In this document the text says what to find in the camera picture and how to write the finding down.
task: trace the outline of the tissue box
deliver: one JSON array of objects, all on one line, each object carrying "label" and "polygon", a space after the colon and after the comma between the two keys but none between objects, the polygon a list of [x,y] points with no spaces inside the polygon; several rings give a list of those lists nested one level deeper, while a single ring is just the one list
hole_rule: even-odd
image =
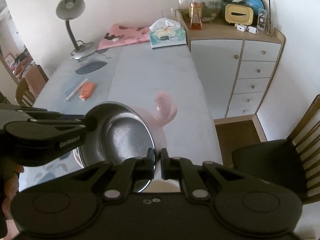
[{"label": "tissue box", "polygon": [[166,27],[149,33],[151,48],[187,44],[183,27]]}]

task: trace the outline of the globe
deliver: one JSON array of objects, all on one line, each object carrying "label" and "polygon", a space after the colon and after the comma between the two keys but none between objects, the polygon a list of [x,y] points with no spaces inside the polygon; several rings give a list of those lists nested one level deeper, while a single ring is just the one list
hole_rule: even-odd
[{"label": "globe", "polygon": [[264,9],[264,5],[263,5],[262,0],[244,0],[241,3],[251,7],[254,15],[259,14],[259,8]]}]

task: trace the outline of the orange object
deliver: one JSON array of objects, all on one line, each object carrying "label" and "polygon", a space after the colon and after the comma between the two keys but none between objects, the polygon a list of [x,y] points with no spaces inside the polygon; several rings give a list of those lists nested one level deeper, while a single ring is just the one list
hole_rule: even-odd
[{"label": "orange object", "polygon": [[190,0],[189,5],[190,29],[202,29],[202,7],[200,0]]},{"label": "orange object", "polygon": [[90,98],[90,96],[92,95],[94,89],[95,89],[96,85],[91,83],[91,82],[87,82],[85,83],[82,88],[81,88],[81,93],[80,93],[80,98],[82,100],[88,99]]}]

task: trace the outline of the plastic bottle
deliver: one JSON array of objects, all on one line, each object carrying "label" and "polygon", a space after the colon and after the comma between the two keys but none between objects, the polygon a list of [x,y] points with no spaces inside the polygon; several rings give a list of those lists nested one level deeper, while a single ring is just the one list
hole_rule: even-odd
[{"label": "plastic bottle", "polygon": [[202,30],[202,8],[200,0],[190,0],[189,18],[191,30]]}]

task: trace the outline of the table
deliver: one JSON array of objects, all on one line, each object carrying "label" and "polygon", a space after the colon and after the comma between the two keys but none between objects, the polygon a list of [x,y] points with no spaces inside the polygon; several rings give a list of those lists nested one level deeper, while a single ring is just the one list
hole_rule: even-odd
[{"label": "table", "polygon": [[[97,85],[92,97],[83,102],[75,96],[65,102],[85,78]],[[188,158],[198,165],[206,160],[222,164],[204,90],[185,45],[152,49],[145,42],[95,52],[82,62],[67,59],[52,75],[34,107],[85,114],[98,103],[116,101],[155,114],[154,96],[163,90],[178,107],[176,118],[164,126],[169,156]],[[78,169],[73,155],[42,167],[26,168],[20,176],[20,190]]]}]

